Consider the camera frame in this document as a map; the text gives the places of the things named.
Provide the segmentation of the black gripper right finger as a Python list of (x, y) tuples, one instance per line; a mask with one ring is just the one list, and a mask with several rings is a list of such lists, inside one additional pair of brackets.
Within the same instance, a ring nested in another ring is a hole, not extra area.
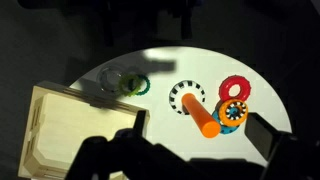
[(245, 136), (259, 154), (268, 162), (282, 159), (283, 137), (287, 132), (277, 130), (258, 113), (248, 114), (245, 125)]

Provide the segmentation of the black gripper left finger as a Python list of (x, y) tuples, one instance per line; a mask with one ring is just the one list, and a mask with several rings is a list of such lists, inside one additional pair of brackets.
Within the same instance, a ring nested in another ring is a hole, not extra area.
[(136, 115), (133, 129), (140, 136), (142, 136), (144, 132), (145, 119), (146, 119), (146, 112), (144, 110), (139, 110)]

